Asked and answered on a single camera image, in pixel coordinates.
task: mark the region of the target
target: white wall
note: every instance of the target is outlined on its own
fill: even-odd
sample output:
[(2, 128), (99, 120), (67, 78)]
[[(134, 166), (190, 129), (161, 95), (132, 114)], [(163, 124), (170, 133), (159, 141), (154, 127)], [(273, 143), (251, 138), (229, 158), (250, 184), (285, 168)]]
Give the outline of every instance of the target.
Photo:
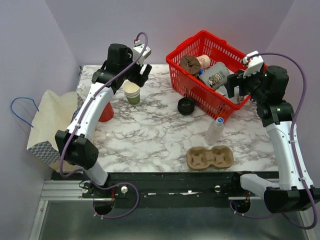
[[(46, 89), (74, 91), (79, 67), (44, 0), (2, 0), (0, 30), (0, 239), (25, 240), (51, 170), (26, 150), (30, 127), (10, 103), (26, 96), (39, 104)], [(14, 108), (29, 121), (36, 112), (24, 101)]]
[(294, 0), (46, 0), (75, 58), (102, 64), (111, 43), (149, 36), (149, 63), (208, 30), (243, 52), (265, 51)]
[[(281, 27), (271, 41), (268, 52), (286, 54), (303, 67), (307, 76), (307, 91), (297, 122), (297, 131), (304, 163), (315, 187), (320, 188), (320, 2), (318, 0), (295, 0)], [(302, 92), (301, 74), (286, 59), (264, 57), (266, 64), (287, 68), (289, 85), (285, 99), (296, 108)], [(320, 223), (316, 227), (320, 239)]]

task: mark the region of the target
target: black metal frame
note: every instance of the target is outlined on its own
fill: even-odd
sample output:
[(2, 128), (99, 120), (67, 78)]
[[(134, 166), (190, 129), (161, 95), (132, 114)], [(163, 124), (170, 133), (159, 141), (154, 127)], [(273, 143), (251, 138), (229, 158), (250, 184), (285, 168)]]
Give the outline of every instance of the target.
[[(240, 187), (241, 172), (113, 172), (110, 173), (108, 185), (131, 183), (139, 192), (138, 208), (229, 208), (229, 197), (246, 197), (247, 191)], [(277, 171), (255, 172), (264, 179), (277, 180)], [(62, 180), (54, 172), (52, 180)], [(68, 180), (86, 180), (82, 174), (74, 174)], [(102, 191), (90, 183), (85, 185), (88, 192), (83, 198), (111, 198), (112, 192)], [(136, 192), (131, 186), (123, 194), (116, 187), (115, 201), (117, 208), (132, 208), (137, 200)]]

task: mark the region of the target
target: paper cup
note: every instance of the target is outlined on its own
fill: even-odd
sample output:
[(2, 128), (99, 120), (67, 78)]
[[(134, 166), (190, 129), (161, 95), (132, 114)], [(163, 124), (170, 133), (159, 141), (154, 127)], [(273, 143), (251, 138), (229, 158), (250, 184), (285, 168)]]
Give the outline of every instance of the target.
[(206, 69), (208, 67), (210, 67), (210, 57), (208, 55), (201, 55), (196, 57), (196, 59), (198, 59), (200, 66), (202, 69)]
[(135, 83), (126, 81), (123, 84), (123, 91), (131, 105), (137, 105), (140, 102), (140, 87)]

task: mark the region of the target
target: white marble surface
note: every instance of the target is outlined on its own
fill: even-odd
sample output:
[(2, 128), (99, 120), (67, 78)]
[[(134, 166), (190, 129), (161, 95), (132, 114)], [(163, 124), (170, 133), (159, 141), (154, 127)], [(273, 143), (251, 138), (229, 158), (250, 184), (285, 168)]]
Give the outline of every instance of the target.
[[(84, 66), (78, 93), (89, 93), (92, 74), (99, 66)], [(107, 172), (189, 172), (186, 153), (204, 146), (204, 136), (213, 119), (199, 108), (190, 116), (177, 110), (182, 96), (171, 87), (168, 65), (153, 65), (149, 80), (140, 90), (141, 101), (131, 106), (122, 90), (111, 105), (113, 118), (96, 126), (94, 144), (98, 161)], [(219, 171), (277, 171), (270, 139), (248, 102), (226, 122), (217, 145), (229, 146), (234, 165)], [(205, 171), (218, 171), (213, 167)]]

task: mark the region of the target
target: plastic water bottle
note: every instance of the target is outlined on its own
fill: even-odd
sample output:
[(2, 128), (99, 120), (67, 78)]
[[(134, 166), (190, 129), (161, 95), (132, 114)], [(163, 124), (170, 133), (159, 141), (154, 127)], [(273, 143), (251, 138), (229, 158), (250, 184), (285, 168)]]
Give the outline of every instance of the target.
[(219, 140), (224, 128), (224, 119), (222, 117), (218, 117), (210, 124), (208, 131), (205, 134), (204, 139), (206, 143), (212, 146), (215, 145)]

